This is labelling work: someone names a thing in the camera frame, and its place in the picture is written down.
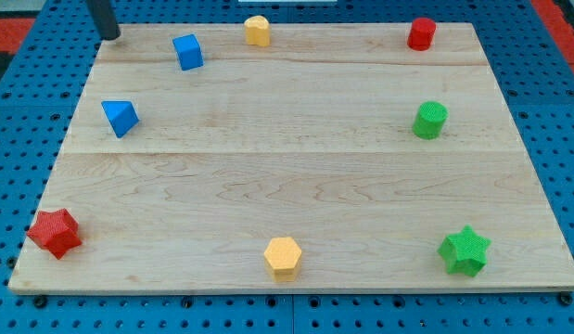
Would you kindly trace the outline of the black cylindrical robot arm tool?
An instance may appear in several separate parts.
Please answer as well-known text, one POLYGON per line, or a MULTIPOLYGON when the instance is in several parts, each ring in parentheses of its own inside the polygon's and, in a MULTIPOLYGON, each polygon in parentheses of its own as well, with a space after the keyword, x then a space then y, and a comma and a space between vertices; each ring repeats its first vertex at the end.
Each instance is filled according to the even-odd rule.
POLYGON ((102 40, 112 41, 121 36, 110 0, 86 0, 86 5, 102 40))

